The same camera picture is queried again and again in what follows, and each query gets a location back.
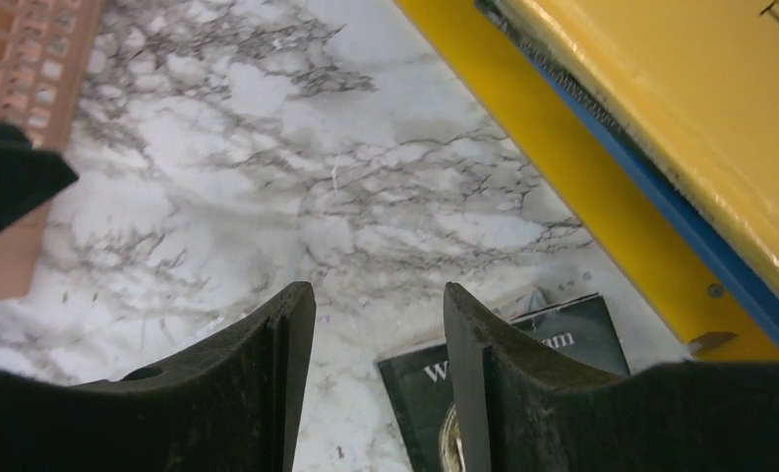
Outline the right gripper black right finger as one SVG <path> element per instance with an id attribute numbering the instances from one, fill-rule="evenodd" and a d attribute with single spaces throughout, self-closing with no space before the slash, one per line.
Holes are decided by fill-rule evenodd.
<path id="1" fill-rule="evenodd" d="M 444 293 L 470 471 L 779 471 L 779 362 L 666 363 L 618 376 Z"/>

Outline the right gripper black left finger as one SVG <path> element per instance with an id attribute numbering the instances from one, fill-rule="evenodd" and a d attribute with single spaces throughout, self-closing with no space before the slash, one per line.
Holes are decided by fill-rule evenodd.
<path id="1" fill-rule="evenodd" d="M 288 471 L 313 344 L 312 286 L 118 381 L 0 370 L 0 471 Z"/>

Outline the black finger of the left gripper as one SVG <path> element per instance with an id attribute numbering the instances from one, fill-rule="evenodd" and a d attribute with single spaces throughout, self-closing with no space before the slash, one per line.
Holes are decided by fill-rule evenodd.
<path id="1" fill-rule="evenodd" d="M 0 233 L 78 179 L 61 153 L 34 147 L 20 128 L 0 122 Z"/>

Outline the black Moon and Sixpence book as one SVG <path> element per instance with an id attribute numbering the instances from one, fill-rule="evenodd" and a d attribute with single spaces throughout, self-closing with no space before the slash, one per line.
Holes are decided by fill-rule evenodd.
<path id="1" fill-rule="evenodd" d="M 604 298 L 598 294 L 551 304 L 531 286 L 493 302 L 492 311 L 572 359 L 627 376 L 629 364 Z M 463 471 L 445 338 L 424 340 L 377 361 L 415 471 Z"/>

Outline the orange plastic file organizer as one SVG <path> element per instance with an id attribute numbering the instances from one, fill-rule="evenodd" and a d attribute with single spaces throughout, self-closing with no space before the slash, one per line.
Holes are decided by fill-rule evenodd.
<path id="1" fill-rule="evenodd" d="M 103 6 L 0 1 L 0 121 L 35 148 L 69 142 Z M 50 207 L 44 201 L 0 233 L 0 301 L 29 293 Z"/>

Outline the yellow pink blue bookshelf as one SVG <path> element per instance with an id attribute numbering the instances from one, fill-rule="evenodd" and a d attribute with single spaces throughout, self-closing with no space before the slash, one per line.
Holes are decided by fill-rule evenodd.
<path id="1" fill-rule="evenodd" d="M 779 360 L 779 300 L 662 178 L 614 143 L 470 1 L 402 1 L 644 298 L 706 360 Z"/>

